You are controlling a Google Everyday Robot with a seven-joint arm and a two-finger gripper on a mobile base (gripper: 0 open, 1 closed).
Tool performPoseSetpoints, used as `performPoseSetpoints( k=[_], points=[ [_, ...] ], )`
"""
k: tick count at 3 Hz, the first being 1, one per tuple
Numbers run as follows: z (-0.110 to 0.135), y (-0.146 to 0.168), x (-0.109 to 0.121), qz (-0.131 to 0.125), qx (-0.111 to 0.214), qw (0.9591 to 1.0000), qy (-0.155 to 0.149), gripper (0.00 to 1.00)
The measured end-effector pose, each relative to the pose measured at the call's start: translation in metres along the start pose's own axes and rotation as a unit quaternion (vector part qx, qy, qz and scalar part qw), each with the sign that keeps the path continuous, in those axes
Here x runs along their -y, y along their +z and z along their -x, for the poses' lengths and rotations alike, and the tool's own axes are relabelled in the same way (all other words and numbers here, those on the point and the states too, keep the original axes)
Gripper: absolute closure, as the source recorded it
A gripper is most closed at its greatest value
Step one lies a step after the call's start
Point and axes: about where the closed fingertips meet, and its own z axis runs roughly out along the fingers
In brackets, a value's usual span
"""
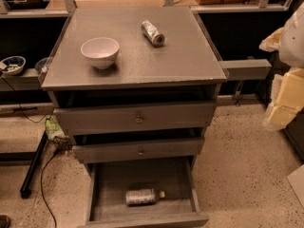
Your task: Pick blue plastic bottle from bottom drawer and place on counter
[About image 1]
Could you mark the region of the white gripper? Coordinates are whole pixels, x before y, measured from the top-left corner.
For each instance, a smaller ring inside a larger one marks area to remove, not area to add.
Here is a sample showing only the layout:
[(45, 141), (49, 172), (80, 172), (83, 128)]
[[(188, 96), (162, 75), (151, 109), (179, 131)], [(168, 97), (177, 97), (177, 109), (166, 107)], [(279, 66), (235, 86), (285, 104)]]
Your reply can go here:
[(283, 28), (262, 40), (259, 48), (268, 52), (279, 48), (280, 61), (292, 67), (284, 75), (275, 75), (271, 102), (263, 120), (265, 129), (278, 131), (284, 129), (304, 107), (304, 3)]

